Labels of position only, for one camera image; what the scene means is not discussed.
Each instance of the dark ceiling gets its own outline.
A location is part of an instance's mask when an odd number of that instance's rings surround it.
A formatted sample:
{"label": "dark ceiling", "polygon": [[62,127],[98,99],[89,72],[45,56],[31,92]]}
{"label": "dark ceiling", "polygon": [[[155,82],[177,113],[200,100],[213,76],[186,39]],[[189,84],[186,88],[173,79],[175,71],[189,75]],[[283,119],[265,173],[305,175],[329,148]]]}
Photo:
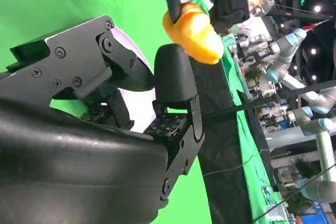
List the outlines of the dark ceiling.
{"label": "dark ceiling", "polygon": [[[314,12],[316,5],[321,6],[321,18],[327,19],[329,16],[336,16],[336,0],[276,0],[277,5],[288,6],[284,8],[277,6],[279,10],[287,12],[300,12],[297,9]],[[289,20],[288,18],[275,18],[274,21],[280,27],[280,24],[287,22],[284,30],[280,28],[280,34],[290,33],[296,27],[310,25],[313,22],[309,20]],[[307,84],[314,83],[312,76],[317,77],[316,82],[328,81],[333,78],[333,44],[336,38],[335,19],[316,27],[313,31],[308,32],[306,39],[301,45],[301,50],[296,54],[293,65],[300,65],[299,73]],[[317,53],[313,55],[311,49],[315,48]]]}

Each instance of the ceiling light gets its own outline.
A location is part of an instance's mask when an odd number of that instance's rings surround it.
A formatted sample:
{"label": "ceiling light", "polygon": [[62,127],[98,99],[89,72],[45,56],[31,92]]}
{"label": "ceiling light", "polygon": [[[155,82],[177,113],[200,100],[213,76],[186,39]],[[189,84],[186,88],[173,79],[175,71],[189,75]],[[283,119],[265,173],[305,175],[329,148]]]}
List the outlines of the ceiling light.
{"label": "ceiling light", "polygon": [[321,6],[316,5],[314,6],[314,12],[319,13],[321,11]]}

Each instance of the robotic arm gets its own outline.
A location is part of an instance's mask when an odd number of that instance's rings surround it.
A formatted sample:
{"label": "robotic arm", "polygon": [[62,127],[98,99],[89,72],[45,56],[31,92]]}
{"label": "robotic arm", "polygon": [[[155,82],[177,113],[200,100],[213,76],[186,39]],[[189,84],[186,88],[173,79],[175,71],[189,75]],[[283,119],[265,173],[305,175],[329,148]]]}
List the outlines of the robotic arm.
{"label": "robotic arm", "polygon": [[[320,153],[321,170],[327,170],[335,164],[332,143],[329,132],[334,128],[330,119],[312,120],[312,111],[303,107],[288,113],[292,122],[297,122],[305,136],[315,135],[316,144]],[[326,203],[336,201],[336,167],[331,168],[318,178],[309,183],[301,191],[306,198]]]}
{"label": "robotic arm", "polygon": [[209,16],[197,5],[166,0],[168,11],[163,27],[168,36],[182,45],[187,54],[205,64],[216,64],[224,54],[218,32],[249,18],[247,0],[212,0]]}
{"label": "robotic arm", "polygon": [[[281,82],[289,89],[301,89],[305,85],[292,77],[288,73],[291,61],[298,50],[301,42],[306,37],[306,32],[302,29],[296,29],[292,34],[278,39],[271,43],[267,49],[260,52],[260,55],[271,52],[279,54],[277,61],[273,62],[267,69],[266,76],[269,81]],[[336,104],[336,87],[321,90],[320,94],[316,92],[308,92],[302,97],[309,102],[309,107],[319,114],[328,114],[331,108]]]}
{"label": "robotic arm", "polygon": [[[292,34],[270,44],[267,50],[272,51],[274,54],[279,54],[279,58],[267,69],[266,76],[268,80],[281,82],[291,90],[305,87],[304,84],[288,73],[288,68],[306,35],[304,30],[297,29]],[[322,171],[327,170],[335,164],[335,157],[329,135],[329,132],[334,128],[334,123],[330,119],[312,120],[311,118],[313,117],[312,111],[327,114],[336,104],[336,87],[321,90],[320,94],[311,91],[303,94],[302,97],[309,102],[309,107],[289,111],[289,119],[301,127],[305,136],[316,136],[316,144],[320,153],[321,169]],[[311,200],[319,200],[327,203],[335,202],[336,168],[333,167],[325,172],[323,178],[312,181],[302,190],[302,193]]]}
{"label": "robotic arm", "polygon": [[[188,56],[160,47],[153,76],[113,28],[100,16],[12,49],[18,63],[0,79],[2,224],[151,223],[188,174],[204,140]],[[113,110],[118,87],[155,87],[143,134],[111,126],[109,113],[84,121],[49,108],[56,98]]]}

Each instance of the black cable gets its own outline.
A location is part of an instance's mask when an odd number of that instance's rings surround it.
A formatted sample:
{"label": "black cable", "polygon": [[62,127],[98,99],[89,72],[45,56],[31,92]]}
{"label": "black cable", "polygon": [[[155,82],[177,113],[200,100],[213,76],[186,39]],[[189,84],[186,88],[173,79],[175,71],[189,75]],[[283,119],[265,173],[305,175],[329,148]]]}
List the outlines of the black cable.
{"label": "black cable", "polygon": [[291,199],[292,197],[294,197],[297,193],[299,193],[304,187],[306,187],[308,184],[310,184],[311,182],[313,182],[314,180],[316,180],[317,178],[319,178],[321,175],[323,175],[324,173],[326,173],[327,171],[329,171],[331,168],[335,167],[336,163],[333,164],[332,166],[330,166],[328,169],[320,172],[314,179],[309,180],[307,183],[305,183],[303,186],[301,186],[299,189],[296,190],[296,192],[292,193],[290,196],[288,196],[286,199],[283,199],[280,203],[277,203],[275,206],[273,206],[272,208],[270,208],[268,211],[264,212],[262,215],[260,215],[258,218],[253,220],[253,223],[260,220],[262,217],[264,217],[266,214],[268,214],[269,212],[271,212],[272,210],[274,210],[275,208],[277,208],[278,206],[280,206],[281,204],[283,204],[285,201]]}

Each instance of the cable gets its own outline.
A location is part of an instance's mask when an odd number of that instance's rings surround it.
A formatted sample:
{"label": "cable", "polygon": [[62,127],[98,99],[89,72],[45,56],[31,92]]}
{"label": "cable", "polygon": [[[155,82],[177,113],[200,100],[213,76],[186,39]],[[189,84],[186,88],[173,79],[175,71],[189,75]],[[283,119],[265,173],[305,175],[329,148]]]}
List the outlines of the cable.
{"label": "cable", "polygon": [[264,212],[262,215],[260,215],[258,218],[253,220],[253,223],[260,220],[262,217],[264,217],[266,214],[268,214],[269,212],[271,212],[272,210],[274,210],[275,208],[277,208],[278,206],[280,206],[281,204],[283,204],[285,201],[291,199],[292,197],[294,197],[297,193],[299,193],[304,187],[306,187],[307,185],[309,185],[311,182],[313,182],[314,180],[316,180],[317,178],[319,178],[321,175],[323,175],[324,173],[326,173],[327,171],[329,171],[331,168],[335,167],[336,163],[333,164],[332,166],[330,166],[328,169],[320,172],[314,179],[308,181],[307,183],[305,183],[303,186],[301,186],[299,189],[297,189],[296,192],[292,193],[290,196],[288,196],[286,199],[283,199],[280,203],[277,203],[274,207],[270,208],[268,211]]}
{"label": "cable", "polygon": [[243,162],[241,165],[239,165],[239,166],[237,166],[237,167],[235,167],[235,168],[232,168],[232,169],[224,169],[224,170],[216,170],[216,171],[214,171],[214,172],[210,172],[210,173],[206,173],[206,174],[204,174],[203,177],[206,177],[206,176],[209,176],[209,175],[212,175],[212,174],[216,174],[216,173],[231,172],[232,170],[239,169],[239,168],[243,167],[244,165],[246,165],[248,162],[250,162],[252,158],[259,156],[259,155],[261,154],[261,152],[266,152],[266,151],[269,151],[269,150],[260,150],[260,152],[259,152],[258,154],[256,154],[256,155],[252,155],[252,156],[248,159],[248,161]]}
{"label": "cable", "polygon": [[314,12],[310,12],[308,10],[301,10],[301,9],[297,9],[297,8],[293,8],[293,7],[289,7],[289,6],[285,6],[285,5],[275,4],[275,6],[284,7],[284,8],[288,8],[288,9],[292,9],[292,10],[299,10],[300,12],[310,13],[310,14],[315,14],[315,15],[320,15],[320,16],[323,16],[323,17],[330,17],[330,16],[327,16],[327,15],[324,15],[324,14],[314,13]]}

